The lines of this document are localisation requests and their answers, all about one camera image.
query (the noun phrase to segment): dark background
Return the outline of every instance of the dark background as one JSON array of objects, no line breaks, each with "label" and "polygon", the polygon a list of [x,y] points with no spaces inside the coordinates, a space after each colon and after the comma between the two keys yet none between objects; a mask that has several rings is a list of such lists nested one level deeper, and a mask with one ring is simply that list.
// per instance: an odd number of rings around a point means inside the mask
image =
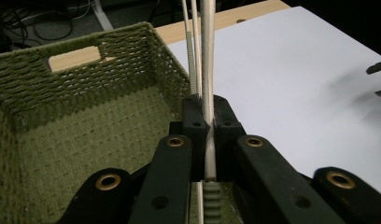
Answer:
[{"label": "dark background", "polygon": [[[73,7],[77,4],[78,0],[0,0],[0,46],[1,43],[5,42],[5,37],[3,35],[3,24],[1,23],[2,15],[5,10],[8,8],[22,8],[22,7],[31,7],[32,9],[53,9],[57,10],[60,14],[68,13],[68,7]],[[107,16],[112,21],[115,20],[115,14],[110,12],[110,9],[118,8],[116,4],[110,6],[112,0],[103,0],[102,4],[107,13]],[[129,0],[117,0],[118,2],[129,2]],[[169,11],[173,10],[171,6],[178,3],[179,0],[161,0],[166,2],[161,4],[160,11]],[[247,4],[252,4],[255,2],[260,2],[260,0],[218,0],[219,1],[219,10],[226,10],[233,7],[240,7]],[[352,36],[354,39],[358,40],[363,45],[372,49],[373,51],[381,55],[381,0],[367,0],[367,1],[356,1],[356,0],[282,0],[291,7],[305,7],[306,9],[317,14],[323,20],[329,22],[336,28],[342,30],[344,33]],[[157,0],[130,0],[132,4],[128,6],[119,6],[119,7],[134,7],[137,6],[136,13],[128,13],[126,18],[118,18],[117,20],[129,20],[123,25],[136,22],[136,21],[146,21],[150,11],[156,6]],[[177,15],[175,21],[182,20],[181,11],[179,8],[176,9]],[[131,20],[129,17],[139,17],[137,19]],[[153,25],[160,26],[173,22],[170,18],[170,15],[167,15],[167,20],[158,22],[157,20],[153,21]]]}]

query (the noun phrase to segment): black cable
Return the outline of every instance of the black cable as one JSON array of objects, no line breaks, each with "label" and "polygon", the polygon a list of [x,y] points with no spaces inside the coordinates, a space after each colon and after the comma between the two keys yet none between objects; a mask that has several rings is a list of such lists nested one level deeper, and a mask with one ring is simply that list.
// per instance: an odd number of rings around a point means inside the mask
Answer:
[{"label": "black cable", "polygon": [[57,21],[57,17],[53,18],[53,17],[51,17],[51,15],[45,15],[45,16],[41,16],[41,17],[36,18],[35,19],[35,24],[33,25],[34,33],[35,33],[35,35],[38,38],[43,39],[43,40],[48,40],[48,41],[54,41],[54,40],[61,40],[63,38],[68,37],[69,35],[71,35],[72,30],[73,30],[73,24],[72,24],[71,18],[69,18],[69,17],[67,17],[65,15],[62,15],[60,13],[57,13],[56,16],[58,16],[59,18],[61,17],[61,18],[63,18],[64,21],[68,22],[68,24],[69,24],[69,30],[68,30],[68,32],[65,35],[62,35],[62,36],[59,36],[59,37],[53,37],[53,38],[42,36],[37,31],[36,26],[38,24],[40,24],[40,22],[43,22],[43,21],[47,21],[47,22],[49,22],[49,21]]},{"label": "black cable", "polygon": [[16,12],[16,10],[13,13],[15,14],[15,17],[16,17],[17,21],[19,22],[19,25],[21,26],[20,27],[20,30],[21,30],[21,43],[24,44],[25,43],[25,38],[28,37],[27,27],[25,27],[24,24],[21,22],[20,16]]},{"label": "black cable", "polygon": [[24,22],[22,22],[22,20],[27,18],[33,12],[33,10],[28,8],[28,7],[18,9],[18,11],[17,10],[14,11],[14,13],[17,14],[17,19],[15,21],[13,21],[13,18],[12,18],[11,21],[7,22],[7,25],[14,28],[14,29],[18,29],[21,26],[25,27],[25,24],[24,24]]},{"label": "black cable", "polygon": [[77,0],[77,13],[75,13],[75,16],[72,17],[72,18],[76,18],[78,16],[78,13],[79,13],[79,7],[80,7],[80,0]]}]

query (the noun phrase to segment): cable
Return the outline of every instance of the cable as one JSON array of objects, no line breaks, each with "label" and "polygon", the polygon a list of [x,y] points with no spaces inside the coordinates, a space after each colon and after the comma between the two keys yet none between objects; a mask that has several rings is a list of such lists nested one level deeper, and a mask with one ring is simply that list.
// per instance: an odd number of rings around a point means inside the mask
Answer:
[{"label": "cable", "polygon": [[80,0],[77,0],[77,13],[75,13],[74,17],[77,17],[79,14],[79,5],[80,5]]},{"label": "cable", "polygon": [[85,17],[89,13],[89,11],[91,9],[91,4],[92,4],[91,0],[88,0],[88,9],[86,9],[86,12],[83,15],[79,16],[79,17],[72,18],[72,20],[78,20],[78,19],[81,19],[81,18]]},{"label": "cable", "polygon": [[28,20],[30,20],[32,18],[37,18],[37,17],[43,16],[43,15],[47,15],[47,14],[50,14],[50,13],[53,13],[53,12],[56,12],[56,11],[51,10],[51,11],[42,12],[42,13],[39,13],[39,14],[36,14],[36,15],[33,15],[33,16],[29,16],[27,18],[22,19],[21,22],[28,21]]},{"label": "cable", "polygon": [[[9,31],[12,34],[14,34],[15,36],[19,36],[21,38],[21,43],[24,44],[25,39],[28,37],[27,28],[21,23],[20,15],[17,13],[16,10],[13,10],[11,12],[11,14],[12,14],[12,18],[9,19],[9,21],[4,23],[4,31]],[[17,21],[18,22],[21,34],[16,33],[15,30],[14,30],[15,28],[13,26],[11,26],[11,25],[8,25],[8,24],[13,23],[13,21]]]},{"label": "cable", "polygon": [[[89,1],[89,3],[88,4],[86,4],[86,5],[83,5],[83,6],[80,6],[79,8],[81,8],[81,7],[88,7],[88,6],[90,6],[91,4],[93,4],[94,3],[94,1]],[[77,9],[78,7],[69,7],[68,9]]]},{"label": "cable", "polygon": [[33,30],[34,30],[35,35],[36,35],[38,38],[40,38],[40,39],[48,40],[48,41],[61,40],[61,39],[63,39],[63,38],[68,37],[69,35],[71,35],[72,30],[73,30],[73,24],[72,24],[72,20],[71,20],[71,18],[68,18],[67,16],[65,16],[65,15],[61,15],[61,14],[57,14],[57,16],[64,18],[64,20],[67,21],[68,24],[69,24],[69,30],[68,30],[68,32],[67,32],[65,35],[62,35],[62,36],[59,36],[59,37],[49,38],[49,37],[42,36],[42,35],[37,31],[36,26],[37,26],[40,22],[42,22],[43,20],[49,21],[49,17],[47,17],[47,16],[45,16],[45,17],[39,17],[39,18],[35,19],[35,24],[33,25]]}]

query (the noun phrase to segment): mounting hole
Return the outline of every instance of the mounting hole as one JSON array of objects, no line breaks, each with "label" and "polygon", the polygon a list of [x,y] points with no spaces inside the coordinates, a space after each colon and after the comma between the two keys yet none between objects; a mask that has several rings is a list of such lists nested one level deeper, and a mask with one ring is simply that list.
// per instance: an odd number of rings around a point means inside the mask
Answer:
[{"label": "mounting hole", "polygon": [[294,202],[300,208],[309,208],[312,205],[307,198],[300,195],[294,197]]},{"label": "mounting hole", "polygon": [[339,187],[341,189],[353,189],[356,187],[356,183],[348,177],[340,172],[329,171],[327,173],[327,179],[334,186]]},{"label": "mounting hole", "polygon": [[152,206],[156,210],[161,210],[169,204],[168,198],[166,196],[158,196],[152,199]]},{"label": "mounting hole", "polygon": [[247,145],[251,147],[261,147],[263,145],[263,142],[261,139],[256,137],[250,137],[246,140]]},{"label": "mounting hole", "polygon": [[101,175],[95,182],[95,187],[99,190],[111,190],[120,183],[120,176],[116,174]]},{"label": "mounting hole", "polygon": [[184,145],[184,140],[182,140],[181,138],[178,138],[178,137],[169,138],[167,140],[167,145],[169,147],[180,147],[180,146]]}]

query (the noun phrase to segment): white rod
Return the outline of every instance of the white rod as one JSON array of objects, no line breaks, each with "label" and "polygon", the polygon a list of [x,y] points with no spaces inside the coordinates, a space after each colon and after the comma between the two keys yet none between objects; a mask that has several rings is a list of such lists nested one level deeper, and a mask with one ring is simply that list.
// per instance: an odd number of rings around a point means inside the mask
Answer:
[{"label": "white rod", "polygon": [[191,16],[193,20],[193,42],[194,42],[194,55],[195,55],[195,65],[196,65],[196,80],[197,80],[197,93],[199,96],[203,94],[203,82],[202,82],[202,55],[200,47],[200,36],[199,36],[199,22],[197,21],[197,5],[196,0],[191,0]]},{"label": "white rod", "polygon": [[182,0],[182,10],[184,13],[184,23],[185,23],[185,32],[188,32],[190,30],[190,24],[189,24],[189,17],[188,17],[188,9],[187,9],[187,1]]},{"label": "white rod", "polygon": [[205,148],[205,180],[216,180],[216,158],[214,145],[214,23],[215,0],[203,0],[202,12],[202,57],[203,57],[203,112],[205,122],[210,126]]},{"label": "white rod", "polygon": [[204,204],[203,204],[203,182],[197,182],[196,189],[197,189],[197,208],[198,208],[199,224],[204,224],[205,210],[204,210]]}]

